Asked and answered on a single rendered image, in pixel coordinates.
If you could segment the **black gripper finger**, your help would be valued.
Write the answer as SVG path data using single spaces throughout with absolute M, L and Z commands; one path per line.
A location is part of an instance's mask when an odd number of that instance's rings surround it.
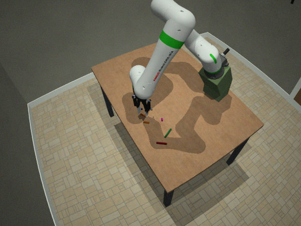
M 136 99 L 134 94 L 133 94 L 132 98 L 133 98 L 134 106 L 137 107 L 137 111 L 138 111 L 138 114 L 139 114 L 141 112 L 141 110 L 140 110 L 140 101 L 139 101 L 139 99 Z
M 142 102 L 142 104 L 143 104 L 143 106 L 144 106 L 144 109 L 145 109 L 145 116 L 147 117 L 148 111 L 149 111 L 150 108 L 151 108 L 151 100 L 148 100 L 148 99 L 147 99 L 147 103 L 146 103 L 146 101 L 143 102 L 143 100 L 141 99 L 141 102 Z

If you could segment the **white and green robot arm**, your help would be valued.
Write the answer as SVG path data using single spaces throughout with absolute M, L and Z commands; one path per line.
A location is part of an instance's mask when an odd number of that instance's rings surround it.
M 183 44 L 202 63 L 208 78 L 218 79 L 224 74 L 224 67 L 229 65 L 225 58 L 229 48 L 219 54 L 215 46 L 194 30 L 196 21 L 189 10 L 173 0 L 153 0 L 150 8 L 166 24 L 146 68 L 136 65 L 129 72 L 138 98 L 148 99 L 153 95 L 164 70 Z

